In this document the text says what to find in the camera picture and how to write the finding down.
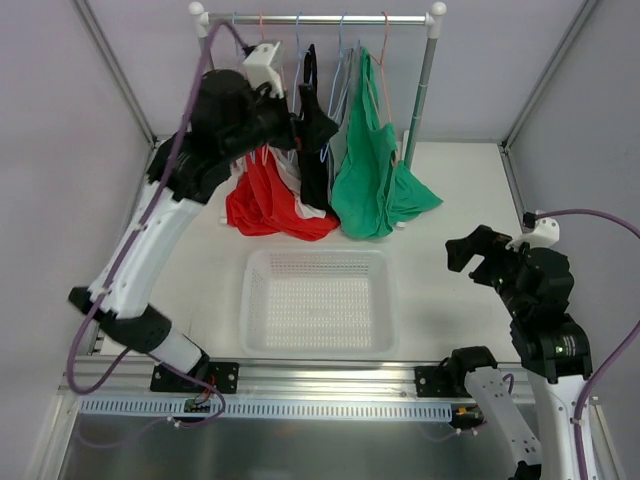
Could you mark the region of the green tank top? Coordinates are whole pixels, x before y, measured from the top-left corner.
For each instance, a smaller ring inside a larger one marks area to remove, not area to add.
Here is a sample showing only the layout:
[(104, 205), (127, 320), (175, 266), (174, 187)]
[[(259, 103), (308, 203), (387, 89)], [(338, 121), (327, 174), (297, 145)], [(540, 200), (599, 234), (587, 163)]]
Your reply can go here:
[(366, 48), (361, 49), (358, 73), (346, 155), (332, 188), (331, 207), (347, 236), (377, 239), (443, 200), (396, 159), (394, 127), (380, 122), (376, 78)]

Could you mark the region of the pink wire hanger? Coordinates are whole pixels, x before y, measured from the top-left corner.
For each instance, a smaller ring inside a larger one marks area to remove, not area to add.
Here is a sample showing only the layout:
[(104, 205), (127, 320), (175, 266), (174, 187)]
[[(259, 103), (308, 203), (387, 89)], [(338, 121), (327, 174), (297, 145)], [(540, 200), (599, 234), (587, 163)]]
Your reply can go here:
[(377, 166), (382, 170), (396, 167), (398, 147), (393, 107), (387, 75), (387, 50), (390, 20), (384, 17), (384, 37), (378, 55), (364, 49), (361, 54), (361, 103), (364, 112), (366, 138)]

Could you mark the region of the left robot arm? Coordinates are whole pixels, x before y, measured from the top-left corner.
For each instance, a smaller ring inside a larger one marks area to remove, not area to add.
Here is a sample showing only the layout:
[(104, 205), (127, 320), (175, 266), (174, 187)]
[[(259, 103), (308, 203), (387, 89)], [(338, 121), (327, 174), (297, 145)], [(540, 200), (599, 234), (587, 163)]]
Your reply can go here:
[(313, 85), (298, 87), (292, 112), (274, 84), (250, 83), (233, 70), (197, 80), (179, 130), (161, 144), (147, 170), (139, 211), (105, 272), (75, 287), (70, 302), (114, 342), (173, 367), (186, 391), (207, 382), (209, 357), (150, 303), (164, 264), (187, 226), (231, 175), (231, 164), (266, 145), (315, 153), (337, 131)]

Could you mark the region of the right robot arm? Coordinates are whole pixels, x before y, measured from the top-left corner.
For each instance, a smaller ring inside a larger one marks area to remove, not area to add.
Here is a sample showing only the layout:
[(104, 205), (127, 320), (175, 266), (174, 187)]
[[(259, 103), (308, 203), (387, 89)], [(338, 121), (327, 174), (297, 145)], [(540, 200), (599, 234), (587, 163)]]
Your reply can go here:
[(537, 220), (518, 238), (480, 225), (446, 242), (447, 267), (460, 273), (481, 257), (470, 279), (495, 291), (510, 315), (510, 336), (534, 396), (533, 433), (504, 388), (484, 346), (458, 348), (444, 365), (448, 388), (471, 396), (496, 428), (514, 463), (515, 479), (595, 479), (598, 476), (584, 389), (594, 370), (586, 332), (568, 314), (574, 286), (568, 258), (553, 245), (554, 219)]

